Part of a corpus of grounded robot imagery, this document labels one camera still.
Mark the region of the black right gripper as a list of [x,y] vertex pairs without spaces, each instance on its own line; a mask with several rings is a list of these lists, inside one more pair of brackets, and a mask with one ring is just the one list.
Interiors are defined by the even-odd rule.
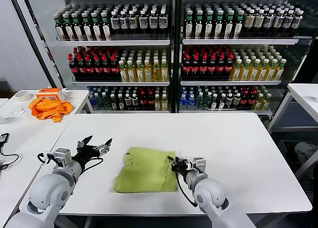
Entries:
[[169,162],[171,163],[172,172],[180,173],[181,175],[186,175],[189,171],[193,169],[192,162],[185,158],[167,157]]

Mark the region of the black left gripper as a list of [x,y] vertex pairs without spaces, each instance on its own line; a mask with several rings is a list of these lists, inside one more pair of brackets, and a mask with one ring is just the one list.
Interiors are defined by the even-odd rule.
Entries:
[[92,139],[93,135],[84,138],[77,143],[77,153],[73,156],[73,160],[80,165],[86,165],[92,158],[100,157],[101,154],[106,154],[110,151],[112,138],[110,138],[105,144],[99,146],[87,145]]

